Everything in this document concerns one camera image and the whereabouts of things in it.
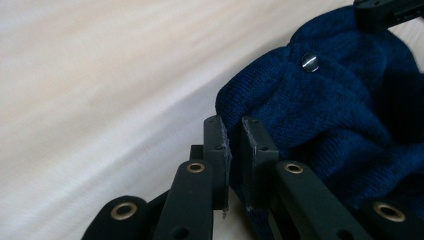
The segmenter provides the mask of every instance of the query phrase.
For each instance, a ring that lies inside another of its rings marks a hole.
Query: knit cloth
[[[302,68],[307,53],[316,72]],[[360,32],[353,7],[314,18],[244,68],[219,91],[216,111],[236,156],[236,192],[240,122],[251,116],[283,159],[307,164],[346,206],[387,197],[424,219],[424,74],[389,31]]]

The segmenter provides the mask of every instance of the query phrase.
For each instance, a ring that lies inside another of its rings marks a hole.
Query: screw hole
[[[374,203],[374,211],[383,218],[392,222],[405,221],[405,214],[397,208],[382,202]]]
[[[303,172],[303,168],[297,164],[294,163],[288,163],[284,166],[284,169],[286,169],[287,172],[291,172],[294,174],[300,174]]]
[[[124,202],[116,205],[110,215],[113,219],[122,221],[130,218],[136,211],[137,205],[132,202]]]
[[[200,173],[203,172],[203,170],[205,170],[205,165],[201,163],[191,163],[187,166],[187,171],[191,173]]]
[[[185,227],[178,227],[172,231],[172,237],[174,239],[185,239],[189,235],[189,231]]]

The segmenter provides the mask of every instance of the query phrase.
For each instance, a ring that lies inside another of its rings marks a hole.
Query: metal grommet
[[[205,170],[205,165],[201,163],[190,163],[187,166],[187,171],[191,173],[200,173],[203,172],[203,170]]]
[[[287,163],[284,166],[284,169],[286,169],[287,172],[293,173],[293,174],[300,174],[303,173],[303,168],[297,164],[294,163]]]
[[[126,211],[125,213],[119,213],[119,209],[123,208],[123,207],[129,207],[129,211]],[[118,205],[116,205],[113,209],[112,212],[110,213],[110,216],[118,221],[121,220],[125,220],[127,218],[130,218],[132,215],[134,215],[134,213],[137,211],[137,205],[135,205],[132,202],[123,202],[120,203]]]
[[[302,57],[302,68],[308,73],[315,72],[319,68],[318,57],[315,53],[309,52]]]
[[[387,203],[376,202],[373,208],[378,215],[392,222],[403,222],[406,219],[402,211]]]

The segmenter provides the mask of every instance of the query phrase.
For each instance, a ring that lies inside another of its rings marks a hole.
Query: wooden surface
[[[217,91],[351,1],[0,3],[0,239],[80,239],[113,198],[167,190]],[[424,69],[424,23],[393,30]],[[234,195],[214,239],[254,239]]]

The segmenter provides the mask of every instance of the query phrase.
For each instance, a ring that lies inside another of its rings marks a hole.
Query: navy blue knitted fabric
[[[301,66],[309,52],[314,73]],[[284,159],[309,165],[347,206],[388,197],[424,219],[424,74],[389,31],[358,31],[352,7],[311,20],[248,65],[219,91],[216,111],[235,156],[240,120],[251,116]],[[236,157],[236,191],[239,172]]]

